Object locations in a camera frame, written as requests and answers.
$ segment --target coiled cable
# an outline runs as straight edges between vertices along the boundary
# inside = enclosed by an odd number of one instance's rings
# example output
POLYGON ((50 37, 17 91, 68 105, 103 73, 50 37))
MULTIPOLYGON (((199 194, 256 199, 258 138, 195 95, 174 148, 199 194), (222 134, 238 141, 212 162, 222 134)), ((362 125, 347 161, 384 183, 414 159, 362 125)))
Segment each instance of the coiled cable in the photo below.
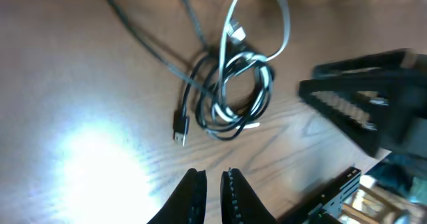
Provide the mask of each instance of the coiled cable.
POLYGON ((232 15, 238 0, 233 0, 228 11, 219 52, 209 49, 207 41, 201 32, 201 27, 197 17, 191 8, 189 0, 182 0, 186 11, 193 23, 195 32, 203 45, 203 50, 207 55, 202 57, 193 68, 190 76, 187 76, 181 69, 164 59, 148 42, 144 36, 141 36, 133 28, 128 16, 117 5, 114 0, 107 0, 113 10, 123 23, 125 28, 145 47, 157 60, 163 63, 173 74, 187 82, 185 88, 181 111, 178 118, 175 118, 175 141, 184 144, 185 136, 188 132, 187 100, 190 89, 195 87, 200 91, 199 99, 195 107, 195 118, 197 124, 209 133, 212 137, 222 141, 229 141, 236 138, 243 129, 259 126, 255 121, 264 113, 270 102, 273 91, 274 70, 268 65, 274 57, 277 57, 286 47, 290 37, 290 14, 286 0, 277 0, 281 10, 284 22, 284 37, 280 48, 271 56, 266 57, 254 51, 248 44, 241 40, 231 47, 227 45, 230 30, 228 27, 234 21, 232 15), (195 76, 199 73, 200 68, 208 61, 216 63, 207 74, 203 84, 194 81, 195 76), (255 87, 250 100, 237 108, 237 114, 228 106, 226 101, 226 83, 233 77, 252 69, 255 79, 255 87), (218 72, 218 79, 213 80, 214 75, 218 72), (223 133, 232 132, 231 135, 224 136, 223 133))

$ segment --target tangled wires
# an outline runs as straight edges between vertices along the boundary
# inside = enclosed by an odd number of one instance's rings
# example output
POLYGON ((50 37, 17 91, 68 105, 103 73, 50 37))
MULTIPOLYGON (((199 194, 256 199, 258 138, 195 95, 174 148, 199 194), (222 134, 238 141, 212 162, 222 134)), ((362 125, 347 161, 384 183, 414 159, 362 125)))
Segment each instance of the tangled wires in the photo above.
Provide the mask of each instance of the tangled wires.
POLYGON ((189 0, 182 0, 186 11, 193 23, 195 32, 201 44, 208 54, 202 57, 193 68, 190 76, 174 64, 165 60, 147 41, 132 27, 128 16, 115 3, 114 0, 107 0, 113 10, 120 18, 126 29, 144 46, 157 60, 163 63, 173 74, 177 75, 185 82, 185 88, 181 110, 175 118, 174 131, 175 141, 184 144, 188 132, 187 100, 190 89, 195 87, 199 90, 199 99, 195 108, 195 118, 197 124, 211 136, 222 141, 229 141, 236 138, 243 129, 257 127, 260 124, 256 120, 261 117, 267 109, 273 91, 274 70, 268 65, 268 61, 277 57, 288 44, 290 36, 290 14, 286 0, 277 0, 284 22, 284 37, 280 48, 271 56, 256 53, 244 42, 246 34, 243 27, 232 19, 232 15, 238 0, 233 0, 228 11, 224 28, 222 31, 220 51, 208 51, 209 47, 201 32, 201 27, 197 17, 191 8, 189 0), (227 40, 232 42, 231 47, 227 45, 227 40), (216 63, 207 74, 203 84, 194 81, 201 67, 208 61, 216 63), (255 87, 250 100, 237 108, 235 113, 227 104, 226 84, 227 82, 243 72, 251 69, 254 73, 255 87), (214 80, 214 75, 218 73, 218 78, 214 80))

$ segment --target white cable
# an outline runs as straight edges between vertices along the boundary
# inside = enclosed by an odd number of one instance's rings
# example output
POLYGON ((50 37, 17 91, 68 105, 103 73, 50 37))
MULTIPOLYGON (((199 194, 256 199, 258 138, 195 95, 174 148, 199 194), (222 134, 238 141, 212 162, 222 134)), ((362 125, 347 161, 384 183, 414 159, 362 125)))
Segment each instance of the white cable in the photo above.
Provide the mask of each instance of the white cable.
MULTIPOLYGON (((283 31, 283 42, 282 45, 280 46, 280 48, 272 55, 270 55, 269 57, 266 57, 265 55, 260 55, 257 53, 252 53, 252 52, 242 52, 242 53, 238 53, 237 55, 235 55, 233 58, 231 58, 226 64, 225 64, 225 60, 226 60, 226 42, 227 42, 227 26, 230 23, 230 21, 232 20, 232 16, 233 16, 233 12, 234 9, 236 8, 236 4, 238 2, 238 0, 233 0, 232 4, 230 5, 230 8, 228 10, 227 13, 227 17, 226 20, 224 22, 224 28, 222 30, 222 36, 221 36, 221 41, 220 41, 220 60, 219 60, 219 75, 218 75, 218 85, 219 85, 219 101, 220 103, 222 103, 223 105, 226 104, 226 100, 225 100, 225 89, 223 89, 223 82, 224 80, 224 69, 225 67, 227 67, 228 65, 230 65, 231 63, 233 63, 234 61, 236 61, 239 58, 245 57, 247 61, 251 61, 251 63, 255 63, 256 61, 261 61, 261 62, 268 62, 271 61, 273 58, 277 57, 286 47, 286 45, 288 44, 289 41, 289 37, 290 37, 290 12, 289 12, 289 8, 288 8, 288 2, 287 0, 276 0, 280 6, 280 9, 282 11, 282 18, 283 18, 283 23, 284 23, 284 31, 283 31)), ((260 68, 260 72, 261 72, 261 79, 264 83, 264 87, 267 87, 270 84, 270 78, 268 75, 268 70, 267 67, 261 67, 260 68)), ((261 91, 259 93, 259 95, 257 96, 256 102, 254 103, 253 107, 251 108, 251 111, 255 111, 260 105, 261 105, 261 96, 263 95, 263 91, 261 91)), ((215 111, 216 113, 224 120, 227 122, 232 122, 234 119, 237 119, 238 116, 229 108, 229 107, 225 107, 226 109, 226 113, 224 113, 222 111, 222 108, 218 105, 215 104, 215 111)), ((244 128, 253 128, 253 127, 257 127, 259 126, 259 123, 252 123, 253 125, 246 125, 244 128)))

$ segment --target usb connector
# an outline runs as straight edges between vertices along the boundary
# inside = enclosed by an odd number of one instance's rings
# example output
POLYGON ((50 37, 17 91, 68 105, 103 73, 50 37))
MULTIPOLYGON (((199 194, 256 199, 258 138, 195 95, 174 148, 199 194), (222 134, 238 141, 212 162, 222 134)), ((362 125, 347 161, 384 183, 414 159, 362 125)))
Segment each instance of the usb connector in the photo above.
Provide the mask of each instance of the usb connector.
POLYGON ((182 115, 181 112, 175 114, 173 122, 173 140, 182 146, 185 145, 185 139, 188 134, 189 117, 182 115))
POLYGON ((234 45, 241 43, 246 38, 243 27, 234 19, 226 25, 226 31, 230 41, 234 45))

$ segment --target wooden surface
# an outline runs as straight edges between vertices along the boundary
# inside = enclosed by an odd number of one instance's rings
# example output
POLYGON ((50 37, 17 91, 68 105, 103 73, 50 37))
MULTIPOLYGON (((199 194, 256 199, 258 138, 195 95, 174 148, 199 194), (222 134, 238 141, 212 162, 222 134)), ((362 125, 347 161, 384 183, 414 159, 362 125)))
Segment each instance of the wooden surface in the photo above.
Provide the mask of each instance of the wooden surface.
MULTIPOLYGON (((200 44, 179 0, 119 2, 171 60, 193 65, 200 44)), ((208 41, 219 43, 231 0, 191 2, 208 41)), ((104 0, 0 0, 0 223, 145 223, 190 167, 207 171, 206 223, 220 223, 228 167, 280 216, 350 165, 367 171, 377 160, 301 104, 296 86, 327 61, 401 47, 427 53, 425 2, 289 0, 291 39, 272 61, 277 78, 261 127, 222 143, 192 119, 183 148, 171 140, 182 81, 104 0)), ((259 50, 279 45, 274 0, 242 0, 236 17, 259 50)), ((245 79, 230 95, 248 94, 245 79)))

